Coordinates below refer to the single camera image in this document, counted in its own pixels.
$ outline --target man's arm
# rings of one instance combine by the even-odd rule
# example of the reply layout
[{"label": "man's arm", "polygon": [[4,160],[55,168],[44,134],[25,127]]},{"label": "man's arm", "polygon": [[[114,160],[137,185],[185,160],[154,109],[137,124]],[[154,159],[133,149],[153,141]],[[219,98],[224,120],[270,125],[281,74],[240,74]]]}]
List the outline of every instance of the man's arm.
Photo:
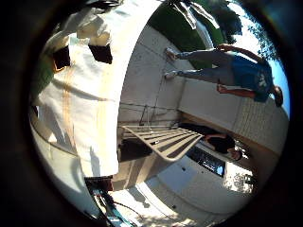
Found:
[{"label": "man's arm", "polygon": [[215,146],[209,144],[206,140],[204,140],[204,142],[205,142],[205,145],[206,145],[208,148],[211,148],[212,150],[215,150],[215,149],[216,149]]},{"label": "man's arm", "polygon": [[247,57],[259,62],[259,63],[264,63],[264,59],[262,57],[260,57],[259,55],[247,50],[247,49],[243,49],[240,47],[236,47],[234,45],[231,44],[219,44],[217,46],[218,49],[222,50],[222,51],[235,51],[235,52],[240,52],[244,55],[246,55]]},{"label": "man's arm", "polygon": [[217,84],[217,91],[220,94],[230,94],[234,96],[242,96],[242,97],[250,97],[255,98],[256,93],[254,91],[246,90],[246,89],[227,89],[221,84]]},{"label": "man's arm", "polygon": [[221,133],[217,133],[217,134],[208,134],[205,136],[205,140],[208,141],[208,139],[210,138],[226,138],[226,135],[225,134],[221,134]]}]

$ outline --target concrete ground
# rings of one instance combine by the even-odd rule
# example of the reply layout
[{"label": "concrete ground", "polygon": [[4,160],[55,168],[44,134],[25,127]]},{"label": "concrete ground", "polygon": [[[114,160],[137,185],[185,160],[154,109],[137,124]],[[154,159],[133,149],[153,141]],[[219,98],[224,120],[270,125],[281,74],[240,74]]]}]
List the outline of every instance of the concrete ground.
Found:
[{"label": "concrete ground", "polygon": [[[178,106],[186,79],[165,80],[163,74],[171,70],[193,67],[188,61],[169,59],[164,53],[165,47],[177,50],[159,32],[145,26],[134,48],[124,79],[118,126],[138,125],[139,122],[144,125],[169,126],[180,120]],[[118,128],[118,143],[121,142],[121,135],[122,131]],[[143,158],[119,164],[119,173],[114,176],[115,192],[112,193],[114,200],[122,204],[117,206],[118,210],[126,218],[136,218],[146,226],[195,226],[198,222],[202,224],[204,221],[198,218],[199,213],[185,203],[182,209],[178,207],[178,211],[175,211],[173,201],[182,203],[182,200],[159,183],[156,177],[151,178],[151,175],[154,176],[168,164],[152,156],[148,162],[145,162],[146,160],[148,159]],[[196,213],[196,217],[192,215],[192,219],[188,218],[190,213]]]}]

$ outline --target metal frame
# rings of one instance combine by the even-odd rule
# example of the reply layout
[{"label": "metal frame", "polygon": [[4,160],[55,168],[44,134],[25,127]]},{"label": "metal frame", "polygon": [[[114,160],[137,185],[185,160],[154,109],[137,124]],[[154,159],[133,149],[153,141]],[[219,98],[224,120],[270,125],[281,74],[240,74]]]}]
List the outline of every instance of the metal frame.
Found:
[{"label": "metal frame", "polygon": [[168,162],[181,159],[199,140],[200,133],[168,126],[121,126]]}]

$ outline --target person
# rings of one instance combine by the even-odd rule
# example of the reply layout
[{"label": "person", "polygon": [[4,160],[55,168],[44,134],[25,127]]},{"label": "person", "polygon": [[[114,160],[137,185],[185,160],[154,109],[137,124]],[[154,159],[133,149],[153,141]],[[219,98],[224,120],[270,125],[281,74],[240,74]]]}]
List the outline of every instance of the person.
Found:
[{"label": "person", "polygon": [[235,149],[235,140],[228,134],[220,133],[218,131],[210,129],[207,126],[191,123],[181,123],[178,127],[190,131],[195,131],[204,135],[202,140],[208,147],[221,154],[229,153],[235,161],[240,160],[242,157],[242,152]]},{"label": "person", "polygon": [[[179,76],[217,83],[217,91],[220,94],[249,97],[256,102],[266,102],[268,96],[273,94],[276,105],[280,107],[283,104],[282,90],[273,83],[272,69],[268,61],[249,50],[231,44],[219,44],[217,48],[182,53],[166,48],[165,53],[173,61],[209,61],[217,66],[200,70],[172,71],[164,75],[165,79]],[[224,85],[240,88],[227,89]]]}]

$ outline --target white sneaker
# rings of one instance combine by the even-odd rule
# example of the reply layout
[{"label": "white sneaker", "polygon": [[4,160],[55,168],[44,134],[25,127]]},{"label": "white sneaker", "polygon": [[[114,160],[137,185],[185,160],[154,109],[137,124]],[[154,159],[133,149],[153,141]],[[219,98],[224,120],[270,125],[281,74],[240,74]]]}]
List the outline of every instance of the white sneaker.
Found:
[{"label": "white sneaker", "polygon": [[174,79],[177,76],[177,71],[171,71],[169,73],[164,74],[165,79]]},{"label": "white sneaker", "polygon": [[169,47],[165,48],[165,53],[174,61],[177,60],[177,53],[174,52],[172,49]]}]

